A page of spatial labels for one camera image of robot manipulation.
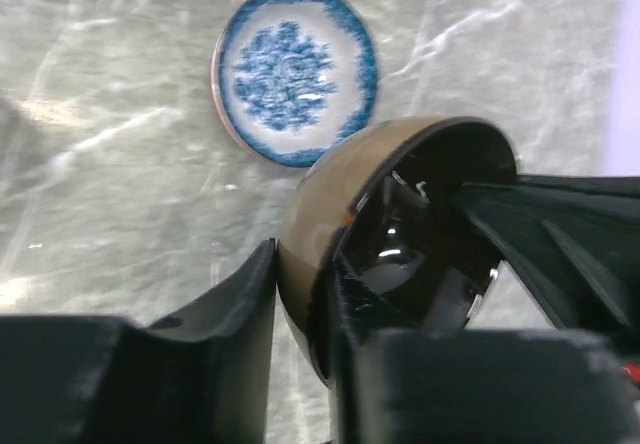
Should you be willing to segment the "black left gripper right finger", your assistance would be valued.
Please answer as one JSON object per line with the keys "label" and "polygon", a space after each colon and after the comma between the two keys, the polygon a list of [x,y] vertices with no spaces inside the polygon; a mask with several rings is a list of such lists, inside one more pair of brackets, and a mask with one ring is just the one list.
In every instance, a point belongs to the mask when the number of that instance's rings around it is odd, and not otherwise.
{"label": "black left gripper right finger", "polygon": [[584,331],[428,333],[343,260],[327,281],[336,443],[635,443],[622,367]]}

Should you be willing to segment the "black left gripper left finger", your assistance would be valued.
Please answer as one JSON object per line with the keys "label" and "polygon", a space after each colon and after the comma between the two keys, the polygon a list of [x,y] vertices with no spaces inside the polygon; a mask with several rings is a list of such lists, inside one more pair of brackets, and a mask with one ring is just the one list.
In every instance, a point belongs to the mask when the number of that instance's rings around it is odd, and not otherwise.
{"label": "black left gripper left finger", "polygon": [[147,328],[88,315],[1,320],[5,443],[261,443],[276,246]]}

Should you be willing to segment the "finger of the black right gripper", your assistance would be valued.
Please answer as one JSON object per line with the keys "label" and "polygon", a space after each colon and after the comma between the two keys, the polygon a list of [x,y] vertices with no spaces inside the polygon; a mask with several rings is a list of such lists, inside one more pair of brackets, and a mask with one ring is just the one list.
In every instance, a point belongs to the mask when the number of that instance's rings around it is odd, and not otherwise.
{"label": "finger of the black right gripper", "polygon": [[638,178],[522,175],[465,184],[452,201],[555,326],[639,329]]}

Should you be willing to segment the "black brown bowl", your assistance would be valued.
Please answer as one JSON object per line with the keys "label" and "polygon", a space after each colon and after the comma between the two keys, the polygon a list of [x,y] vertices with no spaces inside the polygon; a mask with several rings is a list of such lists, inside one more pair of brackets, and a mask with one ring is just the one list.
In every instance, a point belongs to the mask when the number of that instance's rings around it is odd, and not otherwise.
{"label": "black brown bowl", "polygon": [[460,329],[499,253],[453,206],[465,183],[512,184],[509,140],[475,117],[404,117],[327,151],[295,190],[278,242],[281,300],[322,381],[330,374],[325,286],[336,256],[426,330]]}

